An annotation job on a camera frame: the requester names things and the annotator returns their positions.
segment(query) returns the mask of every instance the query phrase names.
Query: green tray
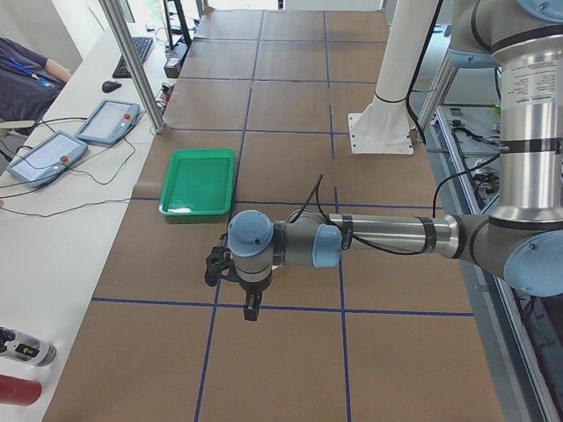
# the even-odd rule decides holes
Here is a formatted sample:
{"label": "green tray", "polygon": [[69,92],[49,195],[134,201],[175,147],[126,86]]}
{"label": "green tray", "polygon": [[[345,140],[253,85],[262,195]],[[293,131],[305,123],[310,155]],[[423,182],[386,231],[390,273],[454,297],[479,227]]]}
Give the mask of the green tray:
{"label": "green tray", "polygon": [[166,216],[225,214],[234,169],[230,149],[179,149],[168,163],[158,211]]}

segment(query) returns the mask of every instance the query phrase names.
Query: metal pole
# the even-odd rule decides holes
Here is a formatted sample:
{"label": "metal pole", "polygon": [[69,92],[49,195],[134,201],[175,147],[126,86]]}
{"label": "metal pole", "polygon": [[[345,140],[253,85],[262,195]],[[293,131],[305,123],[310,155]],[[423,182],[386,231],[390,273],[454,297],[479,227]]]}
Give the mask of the metal pole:
{"label": "metal pole", "polygon": [[195,0],[195,5],[197,6],[197,12],[200,15],[200,18],[203,16],[203,2],[201,0]]}
{"label": "metal pole", "polygon": [[119,2],[118,0],[100,0],[99,4],[106,14],[107,21],[112,28],[113,35],[115,36],[117,44],[120,47],[120,51],[125,58],[125,63],[128,66],[129,72],[131,72],[133,83],[135,84],[139,97],[141,97],[144,108],[150,117],[152,126],[155,128],[155,132],[159,134],[163,131],[165,122],[152,94],[152,89],[150,88],[147,75],[144,73],[143,64],[139,60],[139,56],[133,46],[133,41],[131,40],[127,23],[123,18]]}
{"label": "metal pole", "polygon": [[439,6],[440,0],[398,0],[376,95],[363,113],[348,115],[353,154],[413,153],[406,97]]}
{"label": "metal pole", "polygon": [[419,123],[422,130],[426,129],[428,123],[432,120],[436,108],[445,100],[450,86],[457,74],[457,68],[450,63],[450,55],[446,52],[442,60],[442,64],[438,69],[438,73],[432,82],[431,92],[427,95],[422,109],[420,110]]}

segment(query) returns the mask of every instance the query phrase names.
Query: person's arm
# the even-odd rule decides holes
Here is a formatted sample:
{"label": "person's arm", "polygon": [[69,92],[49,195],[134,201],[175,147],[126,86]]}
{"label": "person's arm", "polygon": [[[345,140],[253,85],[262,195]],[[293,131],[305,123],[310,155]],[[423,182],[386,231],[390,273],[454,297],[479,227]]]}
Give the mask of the person's arm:
{"label": "person's arm", "polygon": [[47,59],[47,63],[45,63],[45,70],[51,75],[62,80],[64,83],[67,83],[70,80],[70,72],[54,60]]}

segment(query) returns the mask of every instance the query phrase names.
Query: red bottle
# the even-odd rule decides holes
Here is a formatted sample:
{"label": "red bottle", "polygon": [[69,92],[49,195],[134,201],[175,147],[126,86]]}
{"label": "red bottle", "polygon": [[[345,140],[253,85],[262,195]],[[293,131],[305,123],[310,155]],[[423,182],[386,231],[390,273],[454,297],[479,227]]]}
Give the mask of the red bottle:
{"label": "red bottle", "polygon": [[0,403],[27,406],[41,395],[41,384],[13,376],[0,375]]}

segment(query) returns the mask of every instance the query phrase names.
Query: silver robot arm segment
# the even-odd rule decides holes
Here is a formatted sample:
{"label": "silver robot arm segment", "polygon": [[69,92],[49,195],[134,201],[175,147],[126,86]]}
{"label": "silver robot arm segment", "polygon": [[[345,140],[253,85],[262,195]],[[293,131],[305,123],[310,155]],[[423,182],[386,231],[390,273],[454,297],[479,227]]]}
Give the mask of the silver robot arm segment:
{"label": "silver robot arm segment", "polygon": [[[399,0],[397,7],[408,2]],[[390,39],[401,35],[391,28]],[[490,216],[432,220],[304,213],[270,222],[258,211],[241,213],[229,225],[228,245],[224,237],[208,257],[206,282],[240,284],[245,319],[256,321],[272,265],[337,266],[342,251],[359,247],[436,252],[480,266],[530,295],[563,293],[563,2],[456,1],[450,49],[469,62],[492,55],[502,66],[499,206]],[[392,59],[383,67],[393,66]]]}

